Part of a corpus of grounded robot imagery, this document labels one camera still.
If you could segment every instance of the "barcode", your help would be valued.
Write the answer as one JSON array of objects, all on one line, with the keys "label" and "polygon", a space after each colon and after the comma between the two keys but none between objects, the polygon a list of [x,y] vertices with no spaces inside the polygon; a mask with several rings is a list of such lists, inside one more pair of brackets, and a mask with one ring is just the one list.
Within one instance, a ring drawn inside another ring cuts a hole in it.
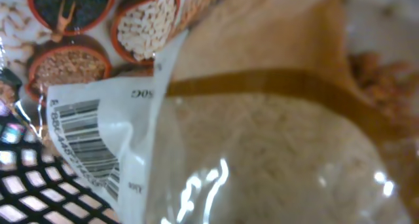
[{"label": "barcode", "polygon": [[112,196],[114,200],[118,200],[118,192],[119,192],[119,164],[117,164],[112,172],[111,175],[107,178],[107,183],[105,186],[106,191]]},{"label": "barcode", "polygon": [[107,179],[118,166],[118,159],[108,150],[99,134],[99,100],[55,107],[60,114],[64,137],[76,157],[97,179]]}]

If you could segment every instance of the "black grid pattern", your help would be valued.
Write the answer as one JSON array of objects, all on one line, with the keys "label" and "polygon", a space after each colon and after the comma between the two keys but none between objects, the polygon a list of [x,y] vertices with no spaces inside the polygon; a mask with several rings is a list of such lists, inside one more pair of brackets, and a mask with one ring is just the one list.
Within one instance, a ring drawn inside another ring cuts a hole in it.
[{"label": "black grid pattern", "polygon": [[[19,122],[12,115],[0,117],[0,124],[3,125],[0,134],[4,132],[7,123]],[[5,165],[0,165],[0,223],[11,222],[10,218],[2,214],[10,209],[23,214],[23,217],[15,216],[13,223],[117,223],[106,215],[111,212],[108,203],[84,187],[68,165],[59,159],[42,156],[40,143],[30,143],[23,138],[22,136],[16,144],[0,141],[0,151],[11,151],[16,161],[12,168],[3,169]],[[22,155],[27,150],[36,153],[36,162],[33,164],[28,164],[23,159]],[[38,181],[43,182],[35,182],[31,179],[31,174],[40,175],[41,179]],[[24,188],[17,193],[11,192],[10,184],[6,182],[10,179],[19,181]],[[93,200],[97,205],[84,202],[85,198]],[[40,205],[41,208],[34,208],[25,200],[43,204]],[[81,212],[74,212],[71,209],[74,207]]]}]

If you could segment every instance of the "rice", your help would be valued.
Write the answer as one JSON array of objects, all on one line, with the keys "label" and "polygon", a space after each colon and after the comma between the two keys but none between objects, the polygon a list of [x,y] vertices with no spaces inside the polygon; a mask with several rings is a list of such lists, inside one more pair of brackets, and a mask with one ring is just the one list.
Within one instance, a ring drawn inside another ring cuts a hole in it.
[{"label": "rice", "polygon": [[[374,180],[386,171],[372,142],[348,119],[316,103],[259,94],[166,104],[175,109],[163,107],[156,156],[185,164],[152,179],[154,218],[201,223],[211,204],[209,223],[217,224],[409,222],[395,189],[389,193],[392,181]],[[166,153],[177,154],[163,154],[165,144],[171,149]],[[184,195],[187,200],[179,200]]]}]

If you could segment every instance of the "clear plastic packaging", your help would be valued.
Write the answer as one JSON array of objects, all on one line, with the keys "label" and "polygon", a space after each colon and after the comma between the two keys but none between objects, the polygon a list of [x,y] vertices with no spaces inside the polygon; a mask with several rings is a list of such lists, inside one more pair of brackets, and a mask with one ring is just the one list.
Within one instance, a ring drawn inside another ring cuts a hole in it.
[{"label": "clear plastic packaging", "polygon": [[418,24],[384,1],[0,0],[0,96],[123,223],[414,223]]},{"label": "clear plastic packaging", "polygon": [[416,223],[418,23],[375,0],[258,0],[219,18],[240,1],[178,56],[147,221]]}]

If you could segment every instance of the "mesh basket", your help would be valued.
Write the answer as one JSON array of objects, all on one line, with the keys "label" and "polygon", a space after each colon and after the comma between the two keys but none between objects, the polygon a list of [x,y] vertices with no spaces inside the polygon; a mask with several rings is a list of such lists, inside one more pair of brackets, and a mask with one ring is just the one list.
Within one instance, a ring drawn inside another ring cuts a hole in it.
[{"label": "mesh basket", "polygon": [[118,223],[95,195],[0,103],[0,223]]}]

